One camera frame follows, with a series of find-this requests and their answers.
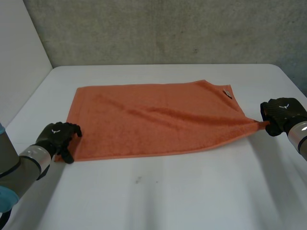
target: towel tag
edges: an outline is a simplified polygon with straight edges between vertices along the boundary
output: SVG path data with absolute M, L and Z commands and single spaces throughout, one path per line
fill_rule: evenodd
M 223 92 L 224 92 L 230 99 L 232 99 L 231 94 L 230 94 L 226 89 L 223 89 Z

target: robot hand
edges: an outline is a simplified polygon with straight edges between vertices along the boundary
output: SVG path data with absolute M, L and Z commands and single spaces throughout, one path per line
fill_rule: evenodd
M 74 134 L 82 137 L 80 126 L 62 122 L 51 123 L 44 128 L 35 145 L 48 150 L 51 158 L 54 154 L 60 154 L 66 163 L 71 164 L 74 159 L 67 147 Z
M 307 112 L 295 98 L 270 99 L 260 105 L 262 119 L 270 124 L 265 130 L 270 136 L 278 136 L 303 121 L 307 121 Z
M 286 132 L 289 141 L 307 161 L 307 112 L 295 98 L 270 99 L 260 105 L 262 119 L 270 124 L 265 130 L 271 136 Z

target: gray robot arm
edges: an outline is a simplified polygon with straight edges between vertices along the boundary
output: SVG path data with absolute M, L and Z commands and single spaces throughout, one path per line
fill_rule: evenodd
M 50 162 L 48 151 L 36 145 L 29 146 L 18 156 L 0 125 L 0 212 L 11 210 Z
M 307 161 L 307 121 L 294 125 L 287 134 L 289 141 Z

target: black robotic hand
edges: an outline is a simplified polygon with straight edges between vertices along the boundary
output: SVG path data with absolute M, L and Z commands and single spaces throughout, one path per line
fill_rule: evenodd
M 270 99 L 260 105 L 262 119 L 270 124 L 265 130 L 271 136 L 278 136 L 282 132 L 289 133 L 296 124 L 307 121 L 307 112 L 295 98 Z
M 67 147 L 74 134 L 82 137 L 80 126 L 62 122 L 51 123 L 41 132 L 35 145 L 45 148 L 50 153 L 51 158 L 54 154 L 60 154 L 66 163 L 71 164 L 74 159 Z

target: wall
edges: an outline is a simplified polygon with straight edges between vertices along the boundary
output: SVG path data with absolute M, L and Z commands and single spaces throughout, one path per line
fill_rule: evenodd
M 0 122 L 7 126 L 52 70 L 22 0 L 0 0 Z
M 24 2 L 54 67 L 271 63 L 307 93 L 305 0 Z

